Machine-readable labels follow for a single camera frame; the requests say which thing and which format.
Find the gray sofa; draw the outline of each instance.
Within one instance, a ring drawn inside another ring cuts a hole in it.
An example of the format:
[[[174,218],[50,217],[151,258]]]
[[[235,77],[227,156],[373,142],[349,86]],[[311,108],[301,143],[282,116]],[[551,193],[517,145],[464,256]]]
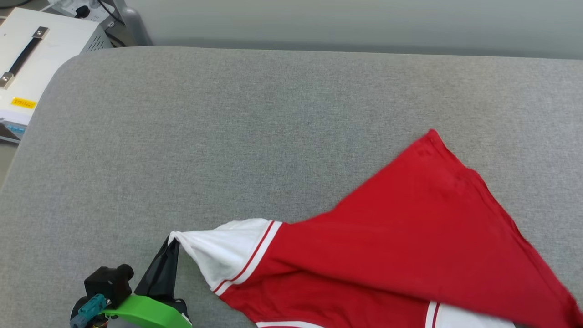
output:
[[[0,327],[67,327],[83,280],[172,230],[332,208],[429,128],[583,302],[583,61],[145,47],[55,74],[0,194]],[[184,252],[195,327],[252,327]]]

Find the yellow sticker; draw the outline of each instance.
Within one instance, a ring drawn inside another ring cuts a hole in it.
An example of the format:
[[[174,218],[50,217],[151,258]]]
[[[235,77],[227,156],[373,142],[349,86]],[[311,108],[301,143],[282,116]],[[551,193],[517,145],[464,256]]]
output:
[[[34,109],[36,107],[36,102],[33,102],[31,100],[22,99],[22,98],[12,99],[12,104],[16,105],[16,106],[28,108],[28,109]]]

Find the red stripe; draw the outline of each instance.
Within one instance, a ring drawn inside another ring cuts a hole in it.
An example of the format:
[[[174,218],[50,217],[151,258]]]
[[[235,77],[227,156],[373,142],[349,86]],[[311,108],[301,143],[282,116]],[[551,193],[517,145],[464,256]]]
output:
[[[265,240],[265,237],[267,237],[267,234],[269,233],[269,230],[271,230],[271,226],[273,225],[275,221],[271,221],[271,223],[269,224],[269,226],[267,227],[267,230],[265,231],[265,233],[263,234],[263,237],[261,238],[261,240],[259,241],[259,244],[257,245],[257,247],[255,248],[255,251],[253,252],[253,254],[251,255],[251,257],[249,258],[249,260],[247,261],[247,264],[245,264],[245,267],[243,268],[243,270],[241,270],[241,272],[239,272],[239,274],[237,274],[233,279],[229,279],[229,280],[223,280],[219,286],[217,288],[215,288],[214,292],[217,292],[220,287],[227,281],[234,281],[236,280],[238,277],[240,277],[243,272],[245,272],[245,270],[247,269],[247,267],[249,267],[249,264],[251,263],[251,261],[253,260],[253,258],[255,257],[255,255],[257,254],[257,251],[259,250],[259,248],[261,247],[261,244],[263,244],[263,241]]]
[[[433,324],[431,328],[436,328],[436,321],[437,321],[437,311],[439,310],[439,303],[436,305],[436,311],[433,312]]]

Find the red and white shirt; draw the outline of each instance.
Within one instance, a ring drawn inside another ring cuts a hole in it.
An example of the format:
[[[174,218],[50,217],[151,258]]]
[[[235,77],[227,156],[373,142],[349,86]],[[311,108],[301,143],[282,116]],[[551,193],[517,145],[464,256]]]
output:
[[[569,291],[433,130],[329,212],[174,239],[258,327],[583,327]]]

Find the white power strip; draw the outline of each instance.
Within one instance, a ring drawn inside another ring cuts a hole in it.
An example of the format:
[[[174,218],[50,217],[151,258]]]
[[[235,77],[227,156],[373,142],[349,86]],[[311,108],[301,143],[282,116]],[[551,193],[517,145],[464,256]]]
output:
[[[90,5],[96,2],[94,0],[73,0],[73,1],[69,0],[64,2],[66,3],[65,6],[61,6],[61,4],[57,3],[52,8],[65,16],[75,17],[75,15],[77,15],[77,13],[75,12],[77,8],[81,6],[87,6],[89,7],[90,13],[89,16],[83,18],[84,20],[91,20],[92,22],[97,22],[101,24],[106,19],[110,18],[110,15],[106,12],[105,9],[103,9],[101,5],[97,6],[97,8],[91,8]],[[106,6],[107,9],[115,15],[115,7],[106,4],[105,2],[103,3],[103,5]]]

